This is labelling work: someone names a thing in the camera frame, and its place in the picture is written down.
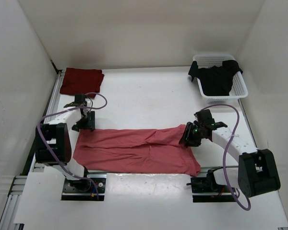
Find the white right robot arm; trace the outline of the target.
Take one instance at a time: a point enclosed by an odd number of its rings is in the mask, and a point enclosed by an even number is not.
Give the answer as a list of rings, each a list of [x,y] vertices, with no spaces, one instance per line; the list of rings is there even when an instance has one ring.
[[[234,134],[223,122],[216,122],[210,110],[195,113],[196,120],[188,122],[179,141],[186,147],[198,147],[202,139],[222,147],[238,163],[237,167],[215,167],[208,171],[206,187],[213,192],[231,184],[247,198],[277,191],[281,187],[273,153],[257,149]]]

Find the dark red t shirt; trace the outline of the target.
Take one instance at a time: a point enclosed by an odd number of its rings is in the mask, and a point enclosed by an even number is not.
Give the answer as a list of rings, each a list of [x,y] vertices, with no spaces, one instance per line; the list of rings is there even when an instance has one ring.
[[[100,93],[103,79],[104,74],[100,69],[67,68],[60,88],[60,94],[75,96],[80,93]]]

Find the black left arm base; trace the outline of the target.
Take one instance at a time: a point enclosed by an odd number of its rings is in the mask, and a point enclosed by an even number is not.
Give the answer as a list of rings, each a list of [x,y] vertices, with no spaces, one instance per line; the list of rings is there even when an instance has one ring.
[[[62,201],[104,201],[106,190],[106,173],[89,174],[94,183],[97,185],[98,196],[96,189],[91,181],[88,180],[64,180],[62,187]]]

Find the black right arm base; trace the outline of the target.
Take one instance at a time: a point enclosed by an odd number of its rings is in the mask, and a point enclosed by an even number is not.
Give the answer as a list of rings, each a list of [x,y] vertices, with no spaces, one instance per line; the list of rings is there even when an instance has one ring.
[[[235,202],[228,186],[216,183],[213,177],[214,171],[223,173],[223,167],[214,167],[207,172],[201,172],[197,177],[191,177],[186,184],[191,188],[193,203]]]

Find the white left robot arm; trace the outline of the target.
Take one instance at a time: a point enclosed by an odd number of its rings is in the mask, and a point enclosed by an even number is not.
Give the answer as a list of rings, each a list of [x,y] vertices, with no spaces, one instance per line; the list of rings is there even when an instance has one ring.
[[[95,130],[93,102],[85,94],[76,94],[64,111],[52,114],[53,119],[36,126],[36,162],[60,171],[69,183],[81,192],[89,190],[87,169],[73,158],[70,131]]]

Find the pink t shirt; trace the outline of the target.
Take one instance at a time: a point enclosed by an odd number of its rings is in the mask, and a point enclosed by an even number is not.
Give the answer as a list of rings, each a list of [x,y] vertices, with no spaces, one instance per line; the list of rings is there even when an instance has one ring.
[[[179,143],[185,127],[81,130],[73,157],[88,170],[197,176],[200,164]]]

